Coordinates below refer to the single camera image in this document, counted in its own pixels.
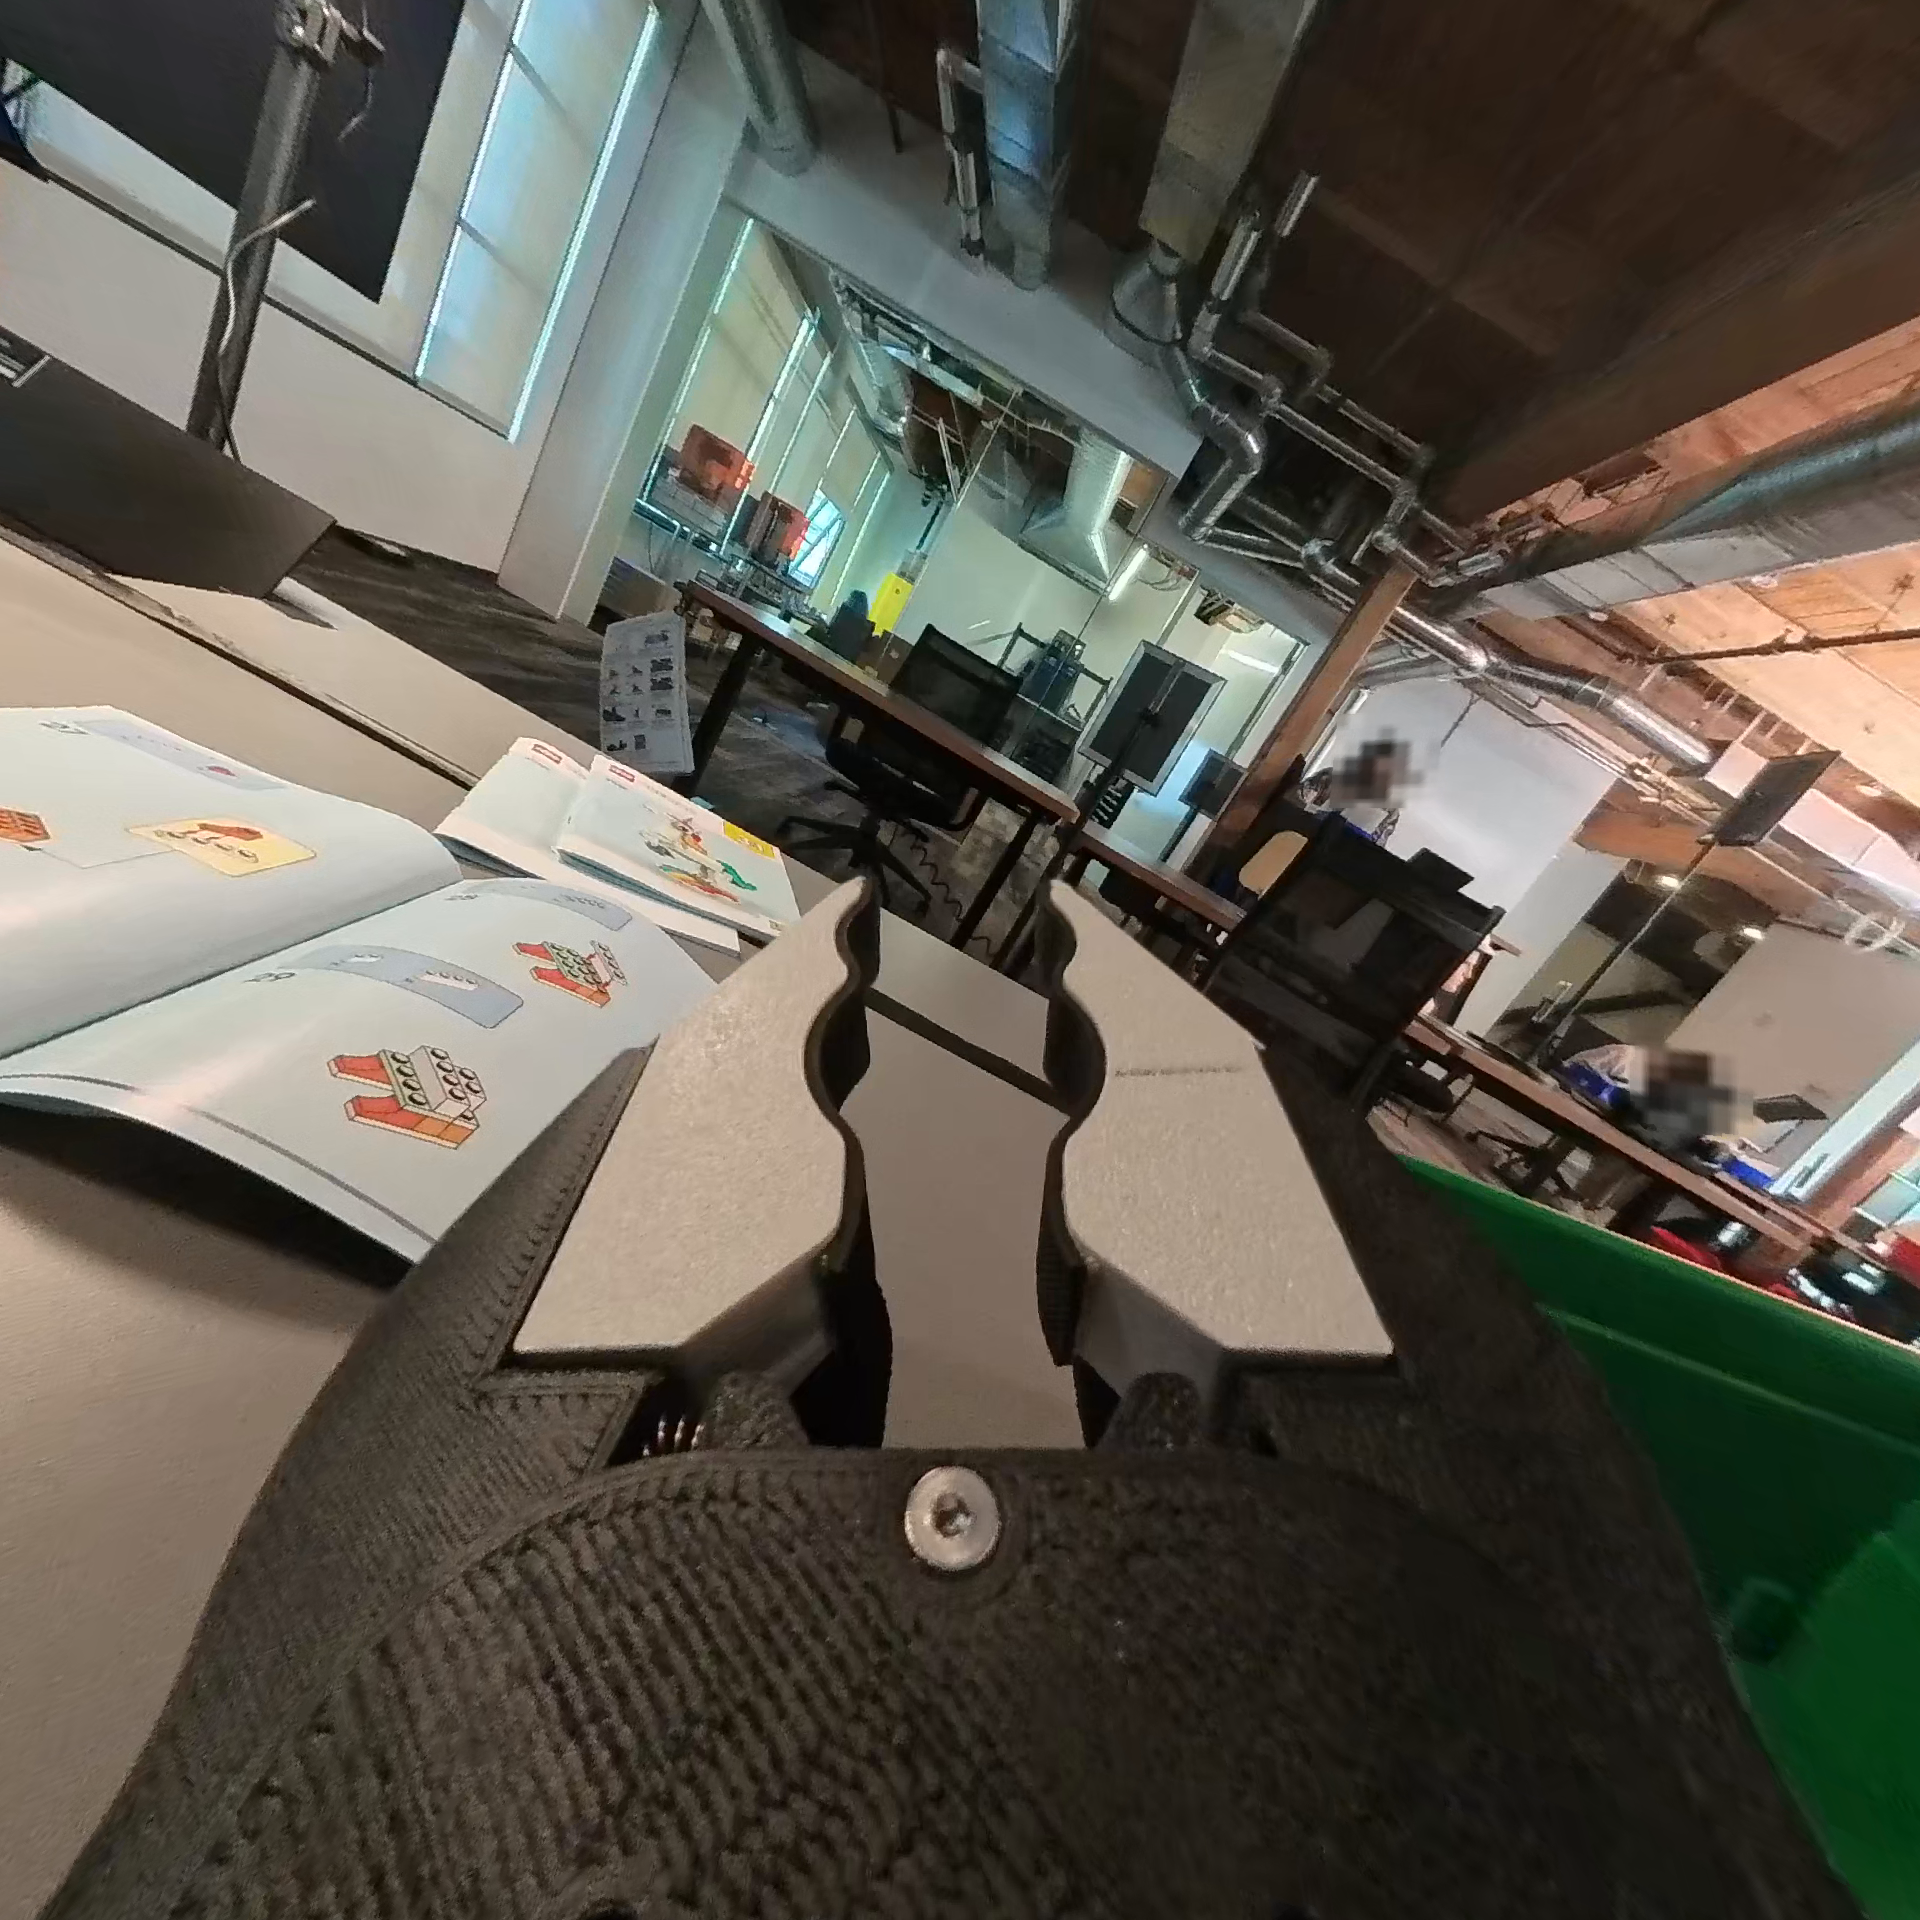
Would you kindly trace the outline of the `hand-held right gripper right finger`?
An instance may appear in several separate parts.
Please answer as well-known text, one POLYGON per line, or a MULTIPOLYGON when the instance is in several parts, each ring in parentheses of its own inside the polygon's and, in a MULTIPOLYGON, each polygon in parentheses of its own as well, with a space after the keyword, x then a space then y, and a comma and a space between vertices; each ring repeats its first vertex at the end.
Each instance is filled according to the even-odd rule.
POLYGON ((1394 1345, 1260 1044, 1070 884, 1035 918, 1050 1356, 1086 1370, 1382 1364, 1394 1345))

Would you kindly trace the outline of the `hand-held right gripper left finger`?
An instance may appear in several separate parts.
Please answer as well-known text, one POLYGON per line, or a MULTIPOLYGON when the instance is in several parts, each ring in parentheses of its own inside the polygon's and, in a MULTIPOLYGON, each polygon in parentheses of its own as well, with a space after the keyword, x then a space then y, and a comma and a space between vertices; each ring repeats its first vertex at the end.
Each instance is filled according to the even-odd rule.
POLYGON ((645 1055, 512 1339, 532 1363, 821 1364, 865 1218, 880 900, 848 880, 645 1055))

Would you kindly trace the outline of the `illustrated lego instruction booklet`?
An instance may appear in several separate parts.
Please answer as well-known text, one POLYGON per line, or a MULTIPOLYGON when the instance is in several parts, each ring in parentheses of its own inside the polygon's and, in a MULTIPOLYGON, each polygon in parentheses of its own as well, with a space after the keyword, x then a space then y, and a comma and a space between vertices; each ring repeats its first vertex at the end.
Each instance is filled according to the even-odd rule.
POLYGON ((803 914, 774 843, 605 755, 577 788, 555 854, 758 945, 803 914))

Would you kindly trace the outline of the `open lego instruction booklet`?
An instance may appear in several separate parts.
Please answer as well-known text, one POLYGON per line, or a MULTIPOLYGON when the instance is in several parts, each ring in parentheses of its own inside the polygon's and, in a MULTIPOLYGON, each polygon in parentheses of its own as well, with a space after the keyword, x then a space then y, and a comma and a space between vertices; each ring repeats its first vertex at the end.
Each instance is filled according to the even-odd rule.
POLYGON ((420 1259, 714 992, 634 903, 108 707, 4 708, 2 1091, 142 1123, 420 1259))

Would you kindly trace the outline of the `black mesh chair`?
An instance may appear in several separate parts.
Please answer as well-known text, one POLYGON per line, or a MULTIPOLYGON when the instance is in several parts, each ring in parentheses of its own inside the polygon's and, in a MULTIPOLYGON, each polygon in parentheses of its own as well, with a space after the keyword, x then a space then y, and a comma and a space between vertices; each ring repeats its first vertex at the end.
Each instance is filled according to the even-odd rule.
POLYGON ((1410 1023, 1501 918, 1438 855, 1394 855, 1328 815, 1195 984, 1268 1055, 1368 1112, 1403 1063, 1410 1023))

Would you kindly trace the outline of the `long wooden workbench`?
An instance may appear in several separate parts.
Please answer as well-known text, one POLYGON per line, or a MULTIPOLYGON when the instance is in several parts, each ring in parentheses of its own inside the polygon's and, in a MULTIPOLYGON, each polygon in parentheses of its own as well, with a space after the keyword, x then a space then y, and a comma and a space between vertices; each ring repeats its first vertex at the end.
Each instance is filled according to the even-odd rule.
POLYGON ((1539 1130, 1536 1142, 1498 1145, 1498 1179, 1516 1196, 1542 1203, 1563 1192, 1568 1161, 1584 1154, 1626 1176, 1618 1200, 1600 1212, 1610 1233, 1638 1238, 1657 1226, 1667 1207, 1682 1204, 1714 1223, 1714 1239, 1725 1247, 1732 1270, 1749 1278, 1785 1276, 1813 1257, 1883 1270, 1883 1256, 1870 1242, 1722 1170, 1662 1152, 1545 1072, 1514 1063, 1446 1025, 1417 1016, 1401 1038, 1450 1084, 1465 1084, 1539 1130))

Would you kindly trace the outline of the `grey panel on stand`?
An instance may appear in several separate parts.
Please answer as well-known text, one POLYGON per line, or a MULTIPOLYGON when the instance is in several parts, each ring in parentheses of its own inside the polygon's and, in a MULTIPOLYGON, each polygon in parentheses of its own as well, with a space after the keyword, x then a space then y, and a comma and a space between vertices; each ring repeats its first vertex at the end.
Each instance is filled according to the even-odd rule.
POLYGON ((1114 828, 1128 801, 1156 795, 1222 683, 1211 667, 1144 640, 1074 744, 1081 825, 1114 828))

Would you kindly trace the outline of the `standing printed leaflet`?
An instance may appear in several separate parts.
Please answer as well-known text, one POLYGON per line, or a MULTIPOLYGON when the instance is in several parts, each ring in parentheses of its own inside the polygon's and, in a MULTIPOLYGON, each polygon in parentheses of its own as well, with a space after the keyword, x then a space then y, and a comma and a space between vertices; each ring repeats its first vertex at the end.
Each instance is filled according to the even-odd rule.
POLYGON ((692 745, 684 612, 611 622, 600 660, 600 752, 659 783, 685 780, 692 745))

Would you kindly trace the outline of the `monitor on pole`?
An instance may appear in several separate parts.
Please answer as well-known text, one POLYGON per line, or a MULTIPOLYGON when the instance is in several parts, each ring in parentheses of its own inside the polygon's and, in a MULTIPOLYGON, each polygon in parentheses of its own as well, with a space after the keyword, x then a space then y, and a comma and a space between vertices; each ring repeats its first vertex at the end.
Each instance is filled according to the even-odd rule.
POLYGON ((1563 1019, 1692 1006, 1710 985, 1706 969, 1732 966, 1722 950, 1741 954, 1802 897, 1817 900, 1810 880, 1776 875, 1780 860, 1765 846, 1833 763, 1833 752, 1763 759, 1732 795, 1690 801, 1621 783, 1574 838, 1584 851, 1618 858, 1624 871, 1597 900, 1610 945, 1568 995, 1563 1019))

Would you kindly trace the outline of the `metal extraction hood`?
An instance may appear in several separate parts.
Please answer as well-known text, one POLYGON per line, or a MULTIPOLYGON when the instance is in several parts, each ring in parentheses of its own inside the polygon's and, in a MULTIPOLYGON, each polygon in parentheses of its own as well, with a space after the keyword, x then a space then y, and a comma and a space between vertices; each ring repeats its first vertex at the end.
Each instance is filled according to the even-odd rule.
POLYGON ((1162 466, 1088 430, 1073 447, 1064 486, 1038 499, 1014 545, 1098 599, 1114 599, 1128 569, 1137 569, 1137 526, 1166 481, 1162 466))

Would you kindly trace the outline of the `black flat panel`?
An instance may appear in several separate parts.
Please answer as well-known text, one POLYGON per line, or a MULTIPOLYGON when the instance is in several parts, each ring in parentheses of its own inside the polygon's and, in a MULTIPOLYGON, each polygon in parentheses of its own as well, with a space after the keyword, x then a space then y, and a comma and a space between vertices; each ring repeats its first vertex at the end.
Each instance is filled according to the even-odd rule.
POLYGON ((2 334, 2 514, 115 576, 266 596, 334 516, 2 334))

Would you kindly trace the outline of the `black metal stand pole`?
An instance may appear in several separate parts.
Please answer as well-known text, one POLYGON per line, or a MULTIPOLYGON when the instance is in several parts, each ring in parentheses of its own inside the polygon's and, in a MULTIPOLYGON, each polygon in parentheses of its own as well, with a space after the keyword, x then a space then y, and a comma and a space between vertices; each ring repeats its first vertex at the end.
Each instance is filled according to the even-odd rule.
POLYGON ((282 235, 313 206, 299 176, 325 78, 344 59, 373 76, 387 49, 365 11, 336 2, 276 2, 268 78, 256 114, 246 175, 217 270, 217 294, 188 402, 186 432, 241 463, 233 412, 250 366, 256 321, 268 295, 282 235))

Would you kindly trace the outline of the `wooden support post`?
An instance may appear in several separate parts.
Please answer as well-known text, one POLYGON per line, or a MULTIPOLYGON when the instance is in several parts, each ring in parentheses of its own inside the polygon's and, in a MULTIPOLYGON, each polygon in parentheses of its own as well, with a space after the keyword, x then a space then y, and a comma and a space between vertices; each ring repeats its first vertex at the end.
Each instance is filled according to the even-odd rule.
POLYGON ((1406 561, 1387 563, 1371 584, 1355 590, 1350 606, 1337 622, 1328 647, 1315 660, 1299 694, 1289 699, 1278 724, 1268 732, 1260 755, 1234 788, 1232 802, 1216 820, 1213 843, 1226 846, 1254 828, 1262 809, 1301 778, 1313 744, 1322 736, 1331 713, 1353 683, 1365 656, 1376 647, 1389 618, 1401 610, 1413 586, 1421 582, 1406 561))

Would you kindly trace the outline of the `silver bent pipe duct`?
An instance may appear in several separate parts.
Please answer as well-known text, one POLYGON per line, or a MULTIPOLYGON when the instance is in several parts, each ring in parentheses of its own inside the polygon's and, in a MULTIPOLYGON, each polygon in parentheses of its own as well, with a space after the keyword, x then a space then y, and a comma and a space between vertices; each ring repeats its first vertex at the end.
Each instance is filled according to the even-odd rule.
POLYGON ((1200 294, 1185 256, 1148 238, 1112 283, 1112 332, 1164 374, 1216 455, 1185 507, 1189 538, 1210 542, 1226 535, 1234 512, 1253 516, 1257 481, 1278 452, 1310 449, 1380 494, 1355 553, 1403 561, 1417 582, 1436 586, 1469 540, 1429 503, 1433 447, 1345 394, 1332 382, 1332 353, 1262 305, 1280 243, 1299 228, 1318 186, 1318 175, 1301 172, 1275 206, 1246 194, 1200 294))

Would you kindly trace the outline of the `silver ventilation duct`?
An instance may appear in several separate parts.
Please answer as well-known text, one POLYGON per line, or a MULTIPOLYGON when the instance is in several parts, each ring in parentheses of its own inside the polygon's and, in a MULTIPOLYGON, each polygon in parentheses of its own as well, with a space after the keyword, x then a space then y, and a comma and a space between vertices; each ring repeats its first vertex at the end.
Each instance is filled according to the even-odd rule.
POLYGON ((1052 267, 1094 11, 1091 2, 976 6, 993 262, 1027 294, 1052 267))

